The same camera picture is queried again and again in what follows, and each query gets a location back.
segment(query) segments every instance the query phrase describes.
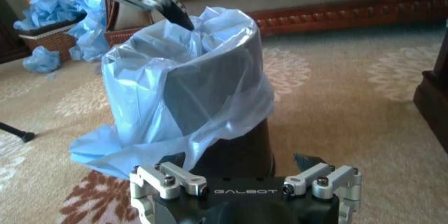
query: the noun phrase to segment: wicker basket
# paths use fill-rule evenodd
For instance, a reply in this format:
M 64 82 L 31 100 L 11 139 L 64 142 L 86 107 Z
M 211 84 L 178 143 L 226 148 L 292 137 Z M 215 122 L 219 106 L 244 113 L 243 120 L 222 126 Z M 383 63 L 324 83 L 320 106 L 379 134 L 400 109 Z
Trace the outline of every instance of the wicker basket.
M 71 59 L 68 50 L 75 46 L 76 41 L 75 38 L 66 33 L 84 17 L 86 15 L 82 15 L 74 21 L 64 21 L 36 30 L 18 30 L 19 37 L 23 38 L 31 51 L 34 51 L 36 47 L 44 46 L 50 51 L 59 51 L 62 61 L 68 61 Z
M 120 30 L 120 31 L 108 31 L 106 33 L 106 40 L 110 43 L 111 47 L 116 44 L 124 43 L 132 35 L 140 31 L 142 28 L 134 28 L 128 30 Z

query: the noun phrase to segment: screw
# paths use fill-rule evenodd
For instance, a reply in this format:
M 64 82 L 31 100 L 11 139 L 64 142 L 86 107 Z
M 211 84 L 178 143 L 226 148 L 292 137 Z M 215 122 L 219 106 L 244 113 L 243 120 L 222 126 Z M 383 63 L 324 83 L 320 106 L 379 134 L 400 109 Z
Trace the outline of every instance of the screw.
M 292 195 L 295 193 L 292 185 L 283 185 L 282 191 L 284 195 Z
M 327 177 L 319 177 L 318 178 L 318 185 L 328 186 L 328 178 Z
M 174 176 L 167 176 L 164 182 L 167 186 L 172 186 L 176 182 L 176 178 Z

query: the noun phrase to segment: floral carpet pattern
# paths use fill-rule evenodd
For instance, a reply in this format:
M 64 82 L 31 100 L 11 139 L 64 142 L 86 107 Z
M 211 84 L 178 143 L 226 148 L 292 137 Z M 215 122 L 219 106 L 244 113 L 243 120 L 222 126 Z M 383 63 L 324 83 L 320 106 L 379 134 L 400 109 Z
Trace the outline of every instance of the floral carpet pattern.
M 136 223 L 131 207 L 130 181 L 92 171 L 63 203 L 58 223 Z
M 263 49 L 263 64 L 278 102 L 310 78 L 310 63 L 291 51 L 275 47 Z
M 26 160 L 26 154 L 31 150 L 20 138 L 14 135 L 0 134 L 0 191 L 16 174 L 18 167 Z
M 394 101 L 412 101 L 422 72 L 434 68 L 439 49 L 440 44 L 435 44 L 387 53 L 368 69 L 370 81 L 378 84 L 375 90 Z
M 36 74 L 30 75 L 27 78 L 23 78 L 20 75 L 15 75 L 10 78 L 0 79 L 0 102 L 27 94 L 44 82 L 46 78 Z

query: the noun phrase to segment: carpet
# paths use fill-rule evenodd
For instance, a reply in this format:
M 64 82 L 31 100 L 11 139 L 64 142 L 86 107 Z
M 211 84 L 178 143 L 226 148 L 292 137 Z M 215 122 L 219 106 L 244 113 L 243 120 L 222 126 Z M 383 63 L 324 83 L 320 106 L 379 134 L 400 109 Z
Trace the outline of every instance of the carpet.
M 355 223 L 446 223 L 448 155 L 412 103 L 443 25 L 395 26 L 263 39 L 275 89 L 270 117 L 276 174 L 294 152 L 359 167 Z M 139 223 L 128 182 L 71 162 L 72 140 L 114 123 L 95 63 L 50 75 L 0 65 L 0 119 L 39 134 L 0 132 L 0 223 Z

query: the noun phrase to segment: plastic trash bag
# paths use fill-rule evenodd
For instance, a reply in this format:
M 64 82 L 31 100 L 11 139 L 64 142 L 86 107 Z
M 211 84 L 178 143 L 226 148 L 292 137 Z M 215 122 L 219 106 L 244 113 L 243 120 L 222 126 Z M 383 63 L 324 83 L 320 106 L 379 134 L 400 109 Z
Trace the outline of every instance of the plastic trash bag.
M 68 31 L 76 41 L 76 47 L 70 50 L 74 60 L 95 61 L 110 50 L 106 40 L 106 3 L 104 0 L 66 0 L 78 11 L 87 13 L 83 21 Z
M 195 31 L 162 21 L 103 57 L 115 125 L 71 144 L 72 160 L 120 178 L 186 152 L 192 169 L 220 139 L 252 130 L 274 110 L 255 21 L 239 10 L 207 8 Z
M 23 67 L 32 73 L 50 73 L 62 66 L 59 51 L 50 51 L 46 47 L 36 47 L 34 54 L 23 60 Z
M 31 0 L 31 7 L 23 12 L 26 19 L 16 21 L 18 30 L 35 30 L 63 21 L 72 21 L 82 12 L 66 0 Z

